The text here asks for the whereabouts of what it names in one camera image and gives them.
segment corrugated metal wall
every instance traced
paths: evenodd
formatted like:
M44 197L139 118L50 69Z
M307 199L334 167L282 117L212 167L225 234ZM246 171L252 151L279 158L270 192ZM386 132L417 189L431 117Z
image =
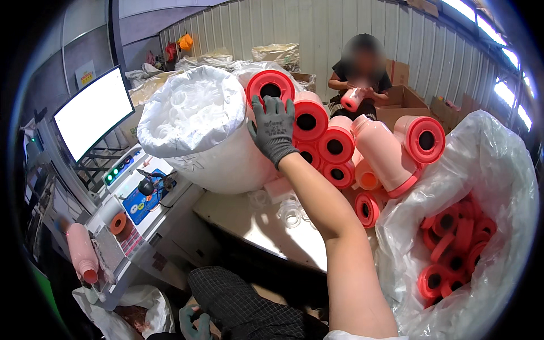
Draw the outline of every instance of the corrugated metal wall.
M161 31L161 44L189 33L192 56L226 47L234 59L251 59L253 46L300 44L303 73L317 75L328 101L331 67L354 35L370 33L387 57L410 64L409 86L427 104L443 96L460 106L464 92L487 106L497 65L455 31L398 3L380 0L238 0L206 9Z

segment glove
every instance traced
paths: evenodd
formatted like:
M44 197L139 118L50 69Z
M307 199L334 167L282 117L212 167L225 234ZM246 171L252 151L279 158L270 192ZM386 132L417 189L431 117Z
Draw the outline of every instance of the glove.
M295 106L293 101L288 99L287 112L285 112L283 102L279 98L265 96L264 104L267 112L264 113L257 95L251 98L251 104L257 127L253 121L248 121L249 133L257 148L274 163L277 170L277 165L283 157L293 152L299 152L293 146Z
M194 328L191 318L195 316L199 305L186 306L180 309L180 328L181 334L187 340L213 340L209 331L209 315L204 313L199 318L199 330Z

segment monitor screen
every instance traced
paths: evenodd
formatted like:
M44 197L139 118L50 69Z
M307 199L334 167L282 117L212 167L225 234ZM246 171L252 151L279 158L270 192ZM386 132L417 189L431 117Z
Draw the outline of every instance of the monitor screen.
M133 112L121 69L117 66L80 90L54 118L64 143L78 162Z

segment person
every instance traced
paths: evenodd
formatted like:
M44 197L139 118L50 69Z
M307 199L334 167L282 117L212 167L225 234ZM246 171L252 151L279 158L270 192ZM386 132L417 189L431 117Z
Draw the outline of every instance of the person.
M287 178L325 242L329 328L308 314L261 298L226 269L204 267L189 274L200 305L180 310L183 336L212 339L211 320L222 329L221 339L407 340L398 337L366 231L353 208L293 146L293 101L288 99L285 107L279 98L265 96L266 113L257 96L251 102L256 124L248 121L248 129L255 145ZM191 321L201 312L204 326L196 330Z
M348 41L329 79L329 88L338 90L338 95L330 100L331 117L342 115L355 120L364 114L377 119L375 106L387 103L387 90L392 86L385 60L382 44L374 36L358 34ZM340 99L347 90L357 87L364 91L365 99L356 112L350 112L340 104Z

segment table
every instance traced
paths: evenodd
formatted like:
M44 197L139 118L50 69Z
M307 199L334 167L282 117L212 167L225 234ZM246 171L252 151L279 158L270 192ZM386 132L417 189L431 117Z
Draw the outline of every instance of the table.
M326 273L327 256L321 234L304 220L285 228L276 215L279 204L260 210L250 207L247 193L238 195L206 192L193 211L208 223L283 259ZM378 247L374 228L367 229L371 248Z

